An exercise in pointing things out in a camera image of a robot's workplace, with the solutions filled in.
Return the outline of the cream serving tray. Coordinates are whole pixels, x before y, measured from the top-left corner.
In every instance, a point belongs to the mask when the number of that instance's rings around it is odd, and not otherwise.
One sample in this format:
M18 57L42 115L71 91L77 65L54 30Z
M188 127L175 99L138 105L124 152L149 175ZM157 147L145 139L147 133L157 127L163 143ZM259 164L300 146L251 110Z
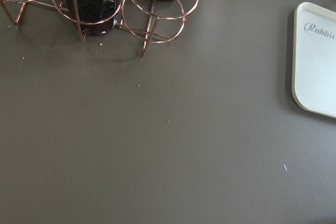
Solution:
M335 117L335 12L310 2L295 10L291 89L301 108Z

